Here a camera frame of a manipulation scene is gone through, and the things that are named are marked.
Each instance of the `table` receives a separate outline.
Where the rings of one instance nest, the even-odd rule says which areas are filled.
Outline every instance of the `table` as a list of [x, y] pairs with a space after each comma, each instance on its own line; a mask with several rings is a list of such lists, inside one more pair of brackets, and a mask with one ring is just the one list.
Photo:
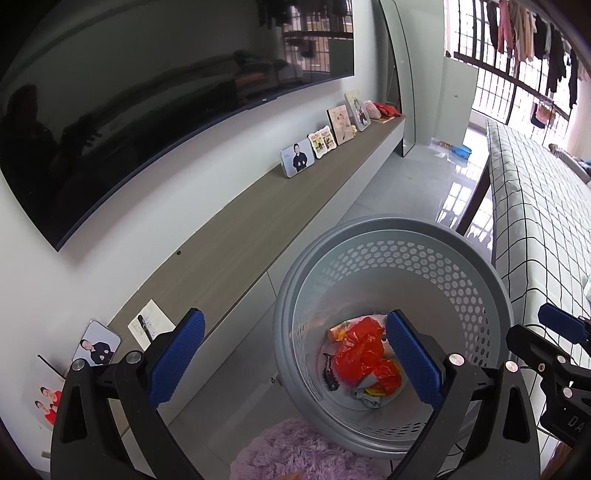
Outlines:
[[[591, 191], [541, 145], [495, 121], [488, 122], [489, 162], [457, 231], [464, 235], [489, 186], [495, 221], [492, 261], [509, 293], [515, 322], [532, 328], [569, 353], [581, 367], [590, 358], [538, 321], [552, 303], [572, 315], [591, 317], [583, 287], [591, 274]], [[545, 395], [541, 377], [522, 370], [538, 423], [542, 461], [556, 440], [543, 433]]]

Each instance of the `television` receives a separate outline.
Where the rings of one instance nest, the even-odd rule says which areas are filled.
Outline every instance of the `television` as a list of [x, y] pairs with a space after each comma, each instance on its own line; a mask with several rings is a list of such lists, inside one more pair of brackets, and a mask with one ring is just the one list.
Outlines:
[[59, 250], [232, 115], [354, 74], [352, 0], [0, 2], [0, 170]]

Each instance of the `trash can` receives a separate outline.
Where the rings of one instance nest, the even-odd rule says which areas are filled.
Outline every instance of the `trash can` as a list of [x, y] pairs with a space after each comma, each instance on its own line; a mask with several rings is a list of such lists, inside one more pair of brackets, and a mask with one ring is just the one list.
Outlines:
[[[497, 367], [514, 358], [505, 336], [514, 324], [496, 271], [456, 232], [385, 216], [339, 225], [309, 245], [277, 297], [273, 330], [283, 385], [321, 433], [373, 458], [401, 459], [433, 412], [410, 382], [377, 410], [334, 395], [323, 381], [327, 330], [344, 320], [401, 309], [447, 353]], [[478, 414], [472, 402], [458, 440]]]

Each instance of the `blue gripper pad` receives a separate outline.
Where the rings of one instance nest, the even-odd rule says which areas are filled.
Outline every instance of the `blue gripper pad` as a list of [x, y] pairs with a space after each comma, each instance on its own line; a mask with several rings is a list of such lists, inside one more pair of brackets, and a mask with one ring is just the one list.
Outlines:
[[419, 399], [437, 411], [443, 404], [441, 372], [405, 320], [396, 312], [386, 319], [386, 338]]
[[585, 323], [550, 303], [540, 307], [538, 320], [542, 325], [566, 338], [570, 343], [585, 343], [587, 341]]
[[202, 312], [195, 310], [176, 332], [152, 369], [147, 395], [154, 408], [173, 396], [204, 336], [205, 317]]

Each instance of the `black pen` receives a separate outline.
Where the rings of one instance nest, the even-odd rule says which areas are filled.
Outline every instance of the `black pen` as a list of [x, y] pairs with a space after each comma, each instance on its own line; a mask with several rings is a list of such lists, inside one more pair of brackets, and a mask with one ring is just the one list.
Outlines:
[[150, 331], [148, 330], [148, 326], [144, 322], [144, 317], [142, 317], [141, 315], [138, 315], [138, 321], [139, 321], [139, 324], [144, 329], [144, 332], [145, 332], [146, 336], [148, 337], [148, 340], [150, 341], [150, 343], [152, 343], [152, 336], [150, 335]]

